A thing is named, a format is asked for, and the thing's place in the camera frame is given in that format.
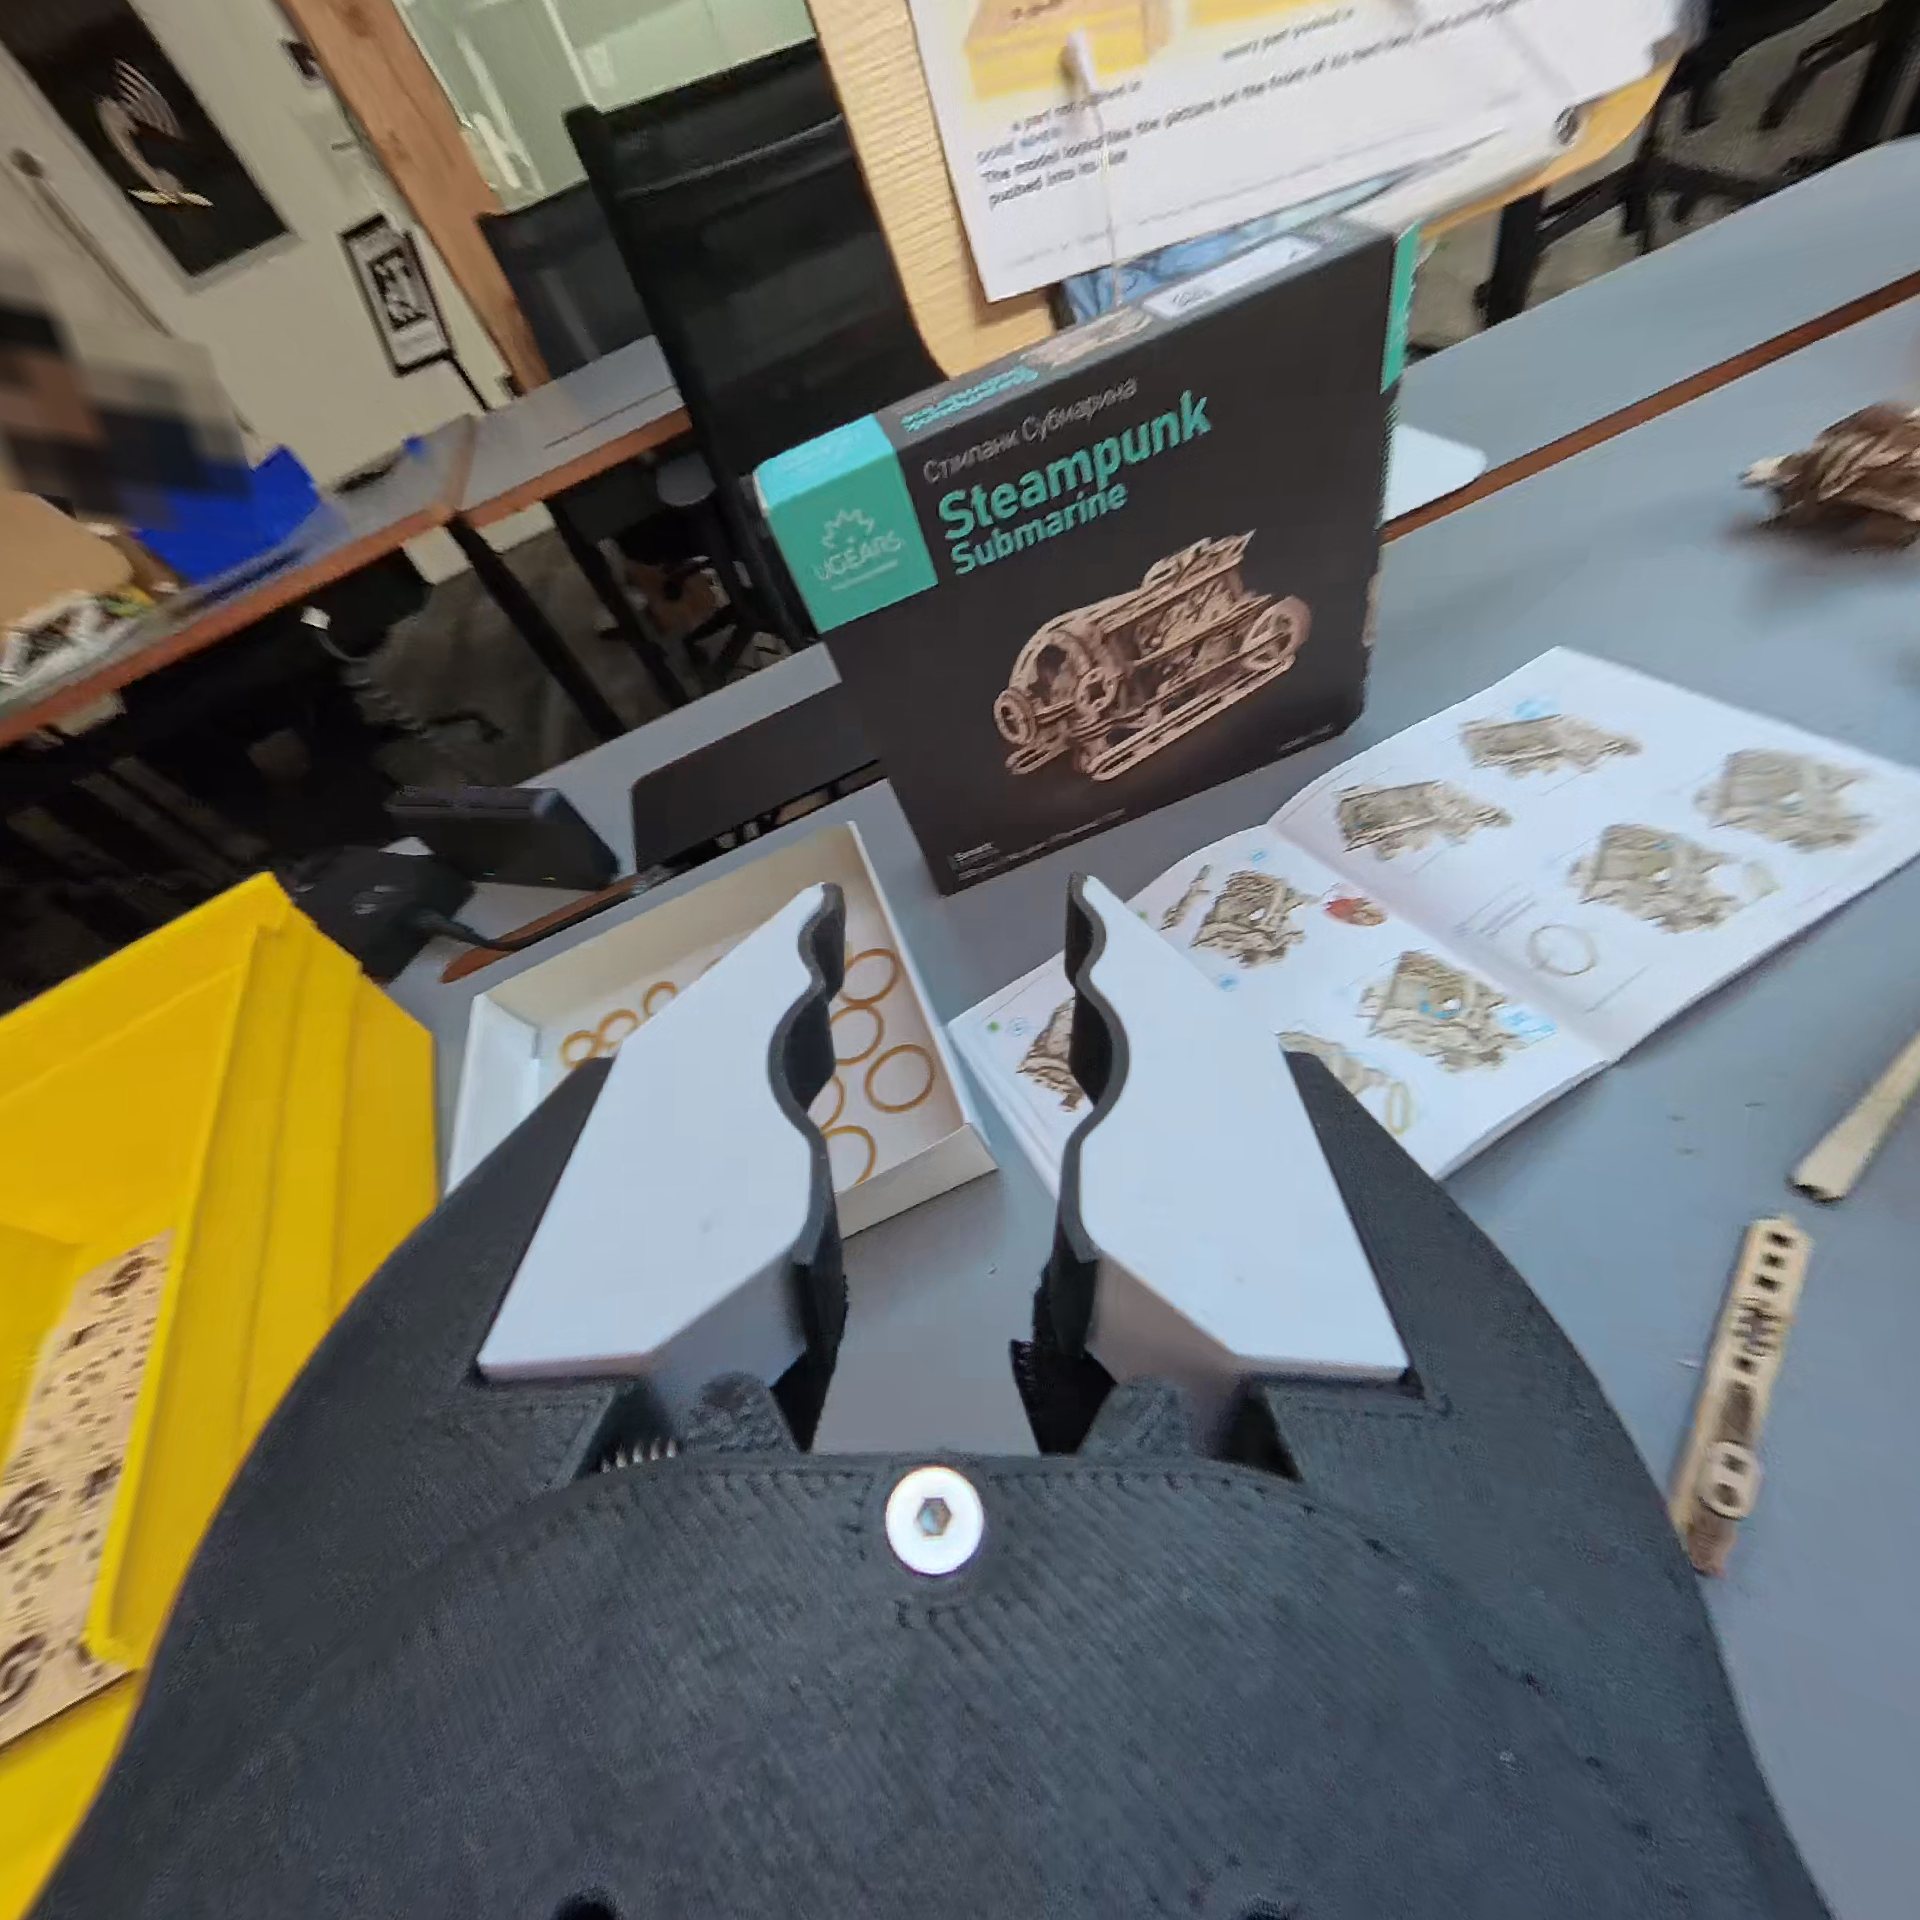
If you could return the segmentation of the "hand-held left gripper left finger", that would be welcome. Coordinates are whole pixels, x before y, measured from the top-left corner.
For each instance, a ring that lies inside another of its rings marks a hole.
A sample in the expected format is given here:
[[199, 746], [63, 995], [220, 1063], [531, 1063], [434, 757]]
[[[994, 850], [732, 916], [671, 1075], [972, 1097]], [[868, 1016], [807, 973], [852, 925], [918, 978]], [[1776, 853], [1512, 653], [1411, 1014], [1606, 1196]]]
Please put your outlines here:
[[809, 1450], [849, 1295], [828, 1143], [844, 895], [814, 884], [630, 1034], [477, 1350], [490, 1382], [742, 1375]]

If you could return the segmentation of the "brown cardboard box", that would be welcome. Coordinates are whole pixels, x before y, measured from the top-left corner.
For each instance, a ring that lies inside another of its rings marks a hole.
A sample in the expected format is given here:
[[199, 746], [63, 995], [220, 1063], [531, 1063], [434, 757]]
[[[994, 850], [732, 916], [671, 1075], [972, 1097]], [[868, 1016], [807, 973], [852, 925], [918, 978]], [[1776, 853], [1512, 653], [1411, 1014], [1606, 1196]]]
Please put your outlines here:
[[3, 630], [132, 587], [130, 554], [37, 494], [3, 490]]

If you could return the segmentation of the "illustrated instruction booklet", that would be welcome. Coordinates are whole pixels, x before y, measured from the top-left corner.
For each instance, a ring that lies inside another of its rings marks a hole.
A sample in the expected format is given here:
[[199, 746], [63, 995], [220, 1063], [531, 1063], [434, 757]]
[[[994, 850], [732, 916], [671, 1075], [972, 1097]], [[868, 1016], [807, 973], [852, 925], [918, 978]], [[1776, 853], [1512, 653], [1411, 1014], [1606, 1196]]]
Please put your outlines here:
[[1446, 1177], [1916, 851], [1916, 750], [1556, 647], [1133, 910]]

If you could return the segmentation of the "small wooden model part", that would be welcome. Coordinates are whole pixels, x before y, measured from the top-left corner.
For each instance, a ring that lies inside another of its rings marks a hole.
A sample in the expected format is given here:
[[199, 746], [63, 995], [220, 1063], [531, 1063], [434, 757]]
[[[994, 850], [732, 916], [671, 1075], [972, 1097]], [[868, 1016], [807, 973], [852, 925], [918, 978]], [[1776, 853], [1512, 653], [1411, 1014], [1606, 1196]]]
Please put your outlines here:
[[1917, 407], [1879, 400], [1831, 421], [1810, 447], [1755, 463], [1744, 490], [1788, 530], [1865, 549], [1917, 542]]

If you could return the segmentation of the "blue plastic bin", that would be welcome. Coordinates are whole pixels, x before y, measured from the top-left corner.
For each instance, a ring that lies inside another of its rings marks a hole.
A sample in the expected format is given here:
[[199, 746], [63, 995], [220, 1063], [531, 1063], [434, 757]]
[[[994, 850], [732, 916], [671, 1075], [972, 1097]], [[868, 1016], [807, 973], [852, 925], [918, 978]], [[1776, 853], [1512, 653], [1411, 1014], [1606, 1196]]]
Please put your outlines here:
[[254, 465], [216, 465], [198, 483], [135, 490], [132, 540], [198, 590], [258, 565], [317, 507], [311, 468], [293, 447], [277, 445]]

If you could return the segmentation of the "black mesh office chair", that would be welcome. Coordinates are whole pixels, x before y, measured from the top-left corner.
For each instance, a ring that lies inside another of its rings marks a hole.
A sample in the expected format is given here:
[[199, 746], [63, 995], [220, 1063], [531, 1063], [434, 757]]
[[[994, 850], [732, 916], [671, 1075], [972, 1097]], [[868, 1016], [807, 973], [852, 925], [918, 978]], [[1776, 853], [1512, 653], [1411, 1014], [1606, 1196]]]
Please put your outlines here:
[[816, 630], [754, 500], [783, 450], [945, 381], [816, 40], [567, 134], [675, 377], [742, 565], [792, 646]]

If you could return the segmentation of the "wood-edged background desk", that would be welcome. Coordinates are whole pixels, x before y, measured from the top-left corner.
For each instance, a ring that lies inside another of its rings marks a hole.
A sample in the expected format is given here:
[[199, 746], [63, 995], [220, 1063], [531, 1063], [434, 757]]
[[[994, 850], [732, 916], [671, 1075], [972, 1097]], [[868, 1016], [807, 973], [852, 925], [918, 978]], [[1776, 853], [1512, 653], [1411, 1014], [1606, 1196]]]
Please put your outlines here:
[[172, 595], [98, 659], [63, 668], [3, 703], [3, 746], [52, 729], [77, 712], [243, 635], [287, 608], [428, 534], [448, 534], [543, 672], [596, 741], [631, 724], [610, 704], [554, 622], [536, 608], [485, 533], [683, 438], [688, 417], [654, 342], [617, 350], [482, 417], [459, 417], [403, 447], [356, 491], [325, 491], [293, 534], [258, 557]]

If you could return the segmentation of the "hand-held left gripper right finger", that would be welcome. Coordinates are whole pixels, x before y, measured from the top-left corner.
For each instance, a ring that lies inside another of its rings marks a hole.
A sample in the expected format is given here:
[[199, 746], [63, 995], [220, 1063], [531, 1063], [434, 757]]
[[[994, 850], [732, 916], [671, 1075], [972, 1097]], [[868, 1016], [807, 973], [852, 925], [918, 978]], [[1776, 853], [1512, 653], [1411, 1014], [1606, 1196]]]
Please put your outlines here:
[[1068, 880], [1065, 970], [1085, 1109], [1014, 1346], [1039, 1451], [1076, 1451], [1134, 1379], [1180, 1392], [1206, 1454], [1265, 1382], [1407, 1388], [1401, 1334], [1283, 1047], [1095, 877]]

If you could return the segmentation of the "white cardboard tray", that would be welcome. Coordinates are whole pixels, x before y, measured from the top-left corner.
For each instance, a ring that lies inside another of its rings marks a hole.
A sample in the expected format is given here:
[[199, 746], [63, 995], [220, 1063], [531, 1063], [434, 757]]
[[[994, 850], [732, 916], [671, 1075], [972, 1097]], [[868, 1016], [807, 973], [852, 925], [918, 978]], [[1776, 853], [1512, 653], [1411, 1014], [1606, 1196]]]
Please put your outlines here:
[[698, 951], [726, 953], [765, 925], [795, 893], [833, 884], [844, 901], [842, 976], [852, 935], [900, 946], [926, 1039], [943, 1066], [943, 1124], [947, 1132], [876, 1175], [876, 1183], [835, 1191], [841, 1227], [859, 1235], [901, 1211], [996, 1171], [972, 1098], [940, 1033], [912, 953], [879, 885], [859, 828], [832, 827], [789, 851], [749, 861], [742, 870], [698, 884], [690, 893], [637, 917], [585, 925], [585, 942], [542, 957], [474, 998], [456, 1084], [446, 1183], [461, 1180], [565, 1075], [542, 1068], [542, 1031], [585, 1012], [592, 998], [638, 983], [649, 972], [673, 972]]

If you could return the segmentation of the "black teal puzzle box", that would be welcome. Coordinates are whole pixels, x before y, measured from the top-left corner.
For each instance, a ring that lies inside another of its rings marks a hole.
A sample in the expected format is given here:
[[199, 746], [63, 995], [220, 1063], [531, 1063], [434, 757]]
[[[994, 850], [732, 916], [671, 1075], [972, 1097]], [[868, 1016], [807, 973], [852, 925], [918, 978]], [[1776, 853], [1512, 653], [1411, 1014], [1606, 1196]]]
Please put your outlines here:
[[1417, 262], [1283, 231], [756, 468], [940, 895], [1357, 723]]

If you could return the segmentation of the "dark wall poster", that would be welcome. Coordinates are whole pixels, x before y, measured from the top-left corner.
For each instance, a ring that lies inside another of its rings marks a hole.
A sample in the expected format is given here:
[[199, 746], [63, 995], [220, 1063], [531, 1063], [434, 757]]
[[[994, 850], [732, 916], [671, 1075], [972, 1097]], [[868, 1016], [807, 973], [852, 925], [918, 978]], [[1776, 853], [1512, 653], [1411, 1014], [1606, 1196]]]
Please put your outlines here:
[[4, 3], [3, 43], [189, 280], [291, 235], [133, 5]]

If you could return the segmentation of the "white stand base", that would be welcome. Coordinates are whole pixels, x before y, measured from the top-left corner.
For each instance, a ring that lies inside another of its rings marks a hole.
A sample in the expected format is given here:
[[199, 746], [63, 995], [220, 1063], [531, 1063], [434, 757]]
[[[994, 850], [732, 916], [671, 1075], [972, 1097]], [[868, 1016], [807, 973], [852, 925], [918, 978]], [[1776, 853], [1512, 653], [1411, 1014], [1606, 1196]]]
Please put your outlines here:
[[1385, 528], [1462, 491], [1485, 472], [1488, 455], [1483, 448], [1432, 434], [1398, 420], [1385, 438], [1380, 525]]

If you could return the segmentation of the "instruction sheet on stand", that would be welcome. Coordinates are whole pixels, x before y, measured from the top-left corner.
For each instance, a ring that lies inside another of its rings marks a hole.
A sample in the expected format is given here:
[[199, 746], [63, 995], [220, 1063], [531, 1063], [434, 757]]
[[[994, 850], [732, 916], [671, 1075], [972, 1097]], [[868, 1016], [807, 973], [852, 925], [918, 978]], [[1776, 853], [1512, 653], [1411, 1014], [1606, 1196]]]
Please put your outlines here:
[[[908, 5], [811, 3], [807, 9], [932, 360], [947, 373], [972, 371], [1050, 335], [1058, 325], [1043, 290], [989, 299], [980, 288]], [[1689, 28], [1676, 22], [1652, 45], [1645, 78], [1585, 102], [1581, 132], [1568, 148], [1551, 151], [1508, 137], [1481, 156], [1441, 163], [1365, 201], [1359, 220], [1383, 231], [1419, 227], [1421, 248], [1432, 250], [1441, 233], [1595, 167], [1645, 128], [1688, 47]]]

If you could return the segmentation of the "wooden strip with holes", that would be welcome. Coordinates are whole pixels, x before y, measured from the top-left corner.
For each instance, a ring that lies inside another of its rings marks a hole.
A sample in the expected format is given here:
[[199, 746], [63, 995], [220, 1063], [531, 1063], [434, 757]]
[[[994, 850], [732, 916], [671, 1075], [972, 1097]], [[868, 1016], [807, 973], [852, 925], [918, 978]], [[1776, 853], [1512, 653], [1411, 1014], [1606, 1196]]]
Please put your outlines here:
[[1811, 1256], [1811, 1237], [1791, 1216], [1746, 1227], [1725, 1285], [1689, 1431], [1668, 1476], [1668, 1519], [1700, 1577], [1724, 1577], [1761, 1484], [1769, 1407]]

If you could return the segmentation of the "wooden pillar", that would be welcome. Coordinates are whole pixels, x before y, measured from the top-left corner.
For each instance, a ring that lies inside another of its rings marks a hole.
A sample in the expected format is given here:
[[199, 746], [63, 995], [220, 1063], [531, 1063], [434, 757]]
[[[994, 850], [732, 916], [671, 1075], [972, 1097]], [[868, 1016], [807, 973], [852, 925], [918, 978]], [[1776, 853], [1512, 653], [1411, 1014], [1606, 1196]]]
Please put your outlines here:
[[461, 120], [395, 3], [284, 3], [325, 82], [459, 288], [519, 389], [549, 383], [540, 342], [482, 233], [500, 214]]

